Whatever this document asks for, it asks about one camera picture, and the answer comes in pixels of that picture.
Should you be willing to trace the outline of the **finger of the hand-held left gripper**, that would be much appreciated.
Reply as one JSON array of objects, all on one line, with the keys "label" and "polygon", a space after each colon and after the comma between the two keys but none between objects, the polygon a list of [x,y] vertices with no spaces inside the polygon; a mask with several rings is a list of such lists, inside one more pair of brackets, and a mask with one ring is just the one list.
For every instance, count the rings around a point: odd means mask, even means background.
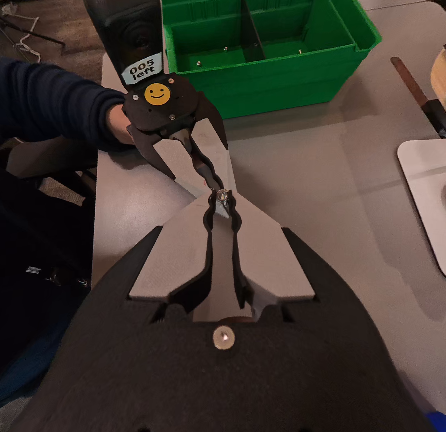
[{"label": "finger of the hand-held left gripper", "polygon": [[229,150],[223,145],[208,118],[195,123],[191,133],[195,150],[212,172],[221,189],[236,191]]},{"label": "finger of the hand-held left gripper", "polygon": [[174,181],[194,197],[214,189],[212,172],[196,151],[188,152],[177,139],[162,139],[154,149],[173,173]]}]

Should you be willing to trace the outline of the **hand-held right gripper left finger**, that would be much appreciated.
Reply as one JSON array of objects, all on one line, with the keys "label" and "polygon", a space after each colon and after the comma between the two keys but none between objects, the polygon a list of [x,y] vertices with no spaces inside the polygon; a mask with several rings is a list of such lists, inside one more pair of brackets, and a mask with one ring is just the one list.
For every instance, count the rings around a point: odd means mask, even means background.
[{"label": "hand-held right gripper left finger", "polygon": [[208,191],[159,229],[130,299],[179,304],[186,313],[206,299],[211,288],[215,206],[216,191]]}]

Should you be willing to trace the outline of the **black desk grommet cover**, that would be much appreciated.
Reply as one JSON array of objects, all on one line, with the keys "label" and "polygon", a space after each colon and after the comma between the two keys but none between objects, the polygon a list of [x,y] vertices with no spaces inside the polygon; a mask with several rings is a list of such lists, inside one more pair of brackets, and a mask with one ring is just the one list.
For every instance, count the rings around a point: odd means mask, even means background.
[{"label": "black desk grommet cover", "polygon": [[446,111],[438,99],[426,101],[421,110],[428,118],[440,138],[446,138]]}]

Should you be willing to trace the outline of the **blue plastic bin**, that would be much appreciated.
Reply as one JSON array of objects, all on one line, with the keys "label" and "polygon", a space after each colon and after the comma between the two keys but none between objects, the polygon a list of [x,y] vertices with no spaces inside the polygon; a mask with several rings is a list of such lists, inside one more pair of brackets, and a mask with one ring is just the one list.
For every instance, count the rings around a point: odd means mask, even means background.
[{"label": "blue plastic bin", "polygon": [[446,415],[441,412],[426,413],[425,417],[432,424],[434,429],[438,432],[446,431]]}]

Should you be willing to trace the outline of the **person's left forearm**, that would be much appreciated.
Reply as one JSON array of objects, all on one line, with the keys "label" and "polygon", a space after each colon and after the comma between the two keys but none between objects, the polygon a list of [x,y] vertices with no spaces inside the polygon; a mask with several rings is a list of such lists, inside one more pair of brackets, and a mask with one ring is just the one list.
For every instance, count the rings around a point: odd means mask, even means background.
[{"label": "person's left forearm", "polygon": [[108,130],[108,109],[125,95],[56,65],[31,64],[1,56],[1,145],[18,138],[35,143],[62,136],[108,152],[131,148]]}]

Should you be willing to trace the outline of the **person's office chair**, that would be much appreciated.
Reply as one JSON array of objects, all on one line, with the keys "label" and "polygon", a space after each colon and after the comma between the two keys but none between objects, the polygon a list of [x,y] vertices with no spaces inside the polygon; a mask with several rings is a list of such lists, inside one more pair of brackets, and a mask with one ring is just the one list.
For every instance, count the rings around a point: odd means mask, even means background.
[{"label": "person's office chair", "polygon": [[19,143],[8,151],[5,169],[21,181],[79,206],[96,200],[97,148],[85,141],[58,137]]}]

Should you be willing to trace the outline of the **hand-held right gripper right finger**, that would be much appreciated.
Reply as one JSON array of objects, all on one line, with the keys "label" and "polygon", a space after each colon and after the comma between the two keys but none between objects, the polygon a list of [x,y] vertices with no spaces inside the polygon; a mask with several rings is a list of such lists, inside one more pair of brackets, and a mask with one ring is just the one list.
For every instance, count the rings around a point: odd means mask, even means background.
[{"label": "hand-held right gripper right finger", "polygon": [[228,192],[234,287],[258,321],[268,306],[312,300],[309,283],[281,225],[238,192]]}]

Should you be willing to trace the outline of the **green plastic bin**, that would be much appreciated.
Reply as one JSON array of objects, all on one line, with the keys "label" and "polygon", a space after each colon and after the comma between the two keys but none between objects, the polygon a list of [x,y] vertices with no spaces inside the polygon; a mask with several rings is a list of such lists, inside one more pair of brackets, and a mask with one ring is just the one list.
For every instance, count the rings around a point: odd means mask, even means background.
[{"label": "green plastic bin", "polygon": [[162,0],[170,72],[203,91],[222,118],[331,101],[381,42],[358,0],[247,3],[266,56],[252,63],[240,44],[240,0]]}]

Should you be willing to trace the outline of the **person's dark clothing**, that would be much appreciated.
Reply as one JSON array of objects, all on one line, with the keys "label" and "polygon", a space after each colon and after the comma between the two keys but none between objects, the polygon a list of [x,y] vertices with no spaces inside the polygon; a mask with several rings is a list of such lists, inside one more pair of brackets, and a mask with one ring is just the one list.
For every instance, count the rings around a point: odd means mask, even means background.
[{"label": "person's dark clothing", "polygon": [[1,169],[0,402],[40,385],[90,290],[93,219]]}]

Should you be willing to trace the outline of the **black bin divider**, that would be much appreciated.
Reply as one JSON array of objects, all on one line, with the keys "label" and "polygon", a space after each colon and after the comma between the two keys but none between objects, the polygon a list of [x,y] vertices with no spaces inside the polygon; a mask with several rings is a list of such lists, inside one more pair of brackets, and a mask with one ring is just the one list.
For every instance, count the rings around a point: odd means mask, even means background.
[{"label": "black bin divider", "polygon": [[245,62],[252,63],[265,60],[265,51],[247,0],[240,0],[240,16],[240,44]]}]

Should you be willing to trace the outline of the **white stand with wooden board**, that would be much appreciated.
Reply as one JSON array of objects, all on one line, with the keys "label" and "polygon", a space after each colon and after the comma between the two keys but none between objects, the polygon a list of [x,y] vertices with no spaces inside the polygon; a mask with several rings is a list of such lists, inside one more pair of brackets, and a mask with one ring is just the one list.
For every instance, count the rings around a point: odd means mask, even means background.
[{"label": "white stand with wooden board", "polygon": [[[428,101],[403,61],[392,57],[391,63],[417,104]],[[446,46],[436,57],[430,73],[436,99],[446,109]],[[446,274],[446,141],[411,140],[397,149],[397,157],[421,218],[433,255],[443,275]]]}]

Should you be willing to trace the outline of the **person's left hand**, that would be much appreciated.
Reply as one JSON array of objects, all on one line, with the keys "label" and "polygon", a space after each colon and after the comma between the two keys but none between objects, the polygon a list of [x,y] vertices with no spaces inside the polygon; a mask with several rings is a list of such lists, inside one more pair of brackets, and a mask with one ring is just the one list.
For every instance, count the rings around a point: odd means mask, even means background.
[{"label": "person's left hand", "polygon": [[123,104],[116,104],[110,107],[106,113],[105,122],[110,133],[121,144],[134,146],[134,139],[127,130],[131,123],[122,108]]}]

